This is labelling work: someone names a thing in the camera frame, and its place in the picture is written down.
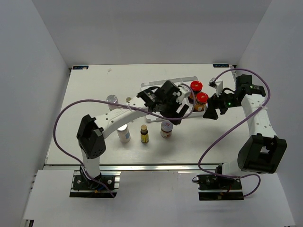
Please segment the white-lid sauce jar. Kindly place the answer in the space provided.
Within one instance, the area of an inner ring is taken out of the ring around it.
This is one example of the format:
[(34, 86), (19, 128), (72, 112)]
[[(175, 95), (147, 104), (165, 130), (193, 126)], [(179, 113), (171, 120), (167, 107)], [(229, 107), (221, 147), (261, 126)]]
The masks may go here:
[(160, 134), (162, 137), (169, 138), (172, 135), (172, 130), (173, 130), (173, 124), (170, 121), (164, 120), (161, 123)]

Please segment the red-lid chili sauce jar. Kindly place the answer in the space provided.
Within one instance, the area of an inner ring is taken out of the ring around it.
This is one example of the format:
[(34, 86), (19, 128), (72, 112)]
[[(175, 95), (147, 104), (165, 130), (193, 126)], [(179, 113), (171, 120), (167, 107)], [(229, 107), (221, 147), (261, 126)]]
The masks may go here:
[(202, 91), (203, 84), (200, 81), (195, 80), (191, 82), (190, 87), (193, 90), (194, 94), (196, 95), (197, 93)]

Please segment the yellow bottle front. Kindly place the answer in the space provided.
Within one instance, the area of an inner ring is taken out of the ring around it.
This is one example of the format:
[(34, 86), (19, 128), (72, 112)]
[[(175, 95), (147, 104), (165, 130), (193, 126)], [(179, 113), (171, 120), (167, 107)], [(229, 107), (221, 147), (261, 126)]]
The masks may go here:
[(141, 134), (141, 142), (142, 143), (149, 142), (148, 129), (147, 129), (147, 126), (145, 124), (141, 125), (140, 134)]

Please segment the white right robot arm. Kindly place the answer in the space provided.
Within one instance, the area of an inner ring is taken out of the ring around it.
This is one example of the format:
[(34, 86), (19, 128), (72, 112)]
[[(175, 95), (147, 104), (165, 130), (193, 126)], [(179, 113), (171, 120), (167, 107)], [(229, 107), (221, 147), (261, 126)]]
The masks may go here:
[(221, 81), (212, 79), (209, 85), (216, 88), (216, 93), (208, 99), (203, 118), (216, 120), (228, 109), (242, 107), (250, 135), (235, 160), (222, 163), (216, 168), (214, 184), (223, 189), (231, 183), (230, 176), (273, 174), (285, 153), (287, 143), (273, 130), (265, 108), (268, 96), (264, 87), (254, 85), (252, 76), (246, 74), (236, 77), (233, 93), (227, 94)]

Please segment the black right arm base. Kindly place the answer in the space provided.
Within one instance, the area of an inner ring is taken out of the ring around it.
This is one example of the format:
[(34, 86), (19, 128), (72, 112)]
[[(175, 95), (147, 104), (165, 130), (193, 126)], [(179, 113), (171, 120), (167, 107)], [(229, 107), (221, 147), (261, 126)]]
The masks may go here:
[(244, 200), (241, 181), (215, 175), (196, 175), (192, 182), (198, 185), (200, 201)]

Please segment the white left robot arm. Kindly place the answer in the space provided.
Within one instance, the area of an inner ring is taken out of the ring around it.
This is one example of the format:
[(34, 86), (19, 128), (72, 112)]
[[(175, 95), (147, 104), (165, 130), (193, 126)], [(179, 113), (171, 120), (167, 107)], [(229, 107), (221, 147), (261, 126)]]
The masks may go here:
[(191, 94), (190, 87), (183, 83), (178, 86), (170, 80), (161, 87), (139, 92), (127, 104), (97, 117), (86, 115), (82, 118), (77, 139), (82, 151), (84, 183), (94, 189), (100, 183), (100, 156), (106, 151), (105, 139), (118, 128), (148, 114), (169, 120), (174, 125), (186, 118), (189, 109), (183, 100)]

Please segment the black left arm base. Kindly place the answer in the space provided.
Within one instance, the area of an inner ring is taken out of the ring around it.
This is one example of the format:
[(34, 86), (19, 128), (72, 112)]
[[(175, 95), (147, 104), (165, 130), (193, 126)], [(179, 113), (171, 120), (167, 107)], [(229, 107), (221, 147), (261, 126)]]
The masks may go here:
[(110, 198), (113, 199), (117, 195), (119, 188), (119, 176), (117, 175), (101, 175), (96, 178), (97, 181), (102, 182), (110, 192), (105, 188), (103, 184), (97, 183), (90, 179), (86, 179), (80, 173), (76, 172), (73, 176), (70, 198)]

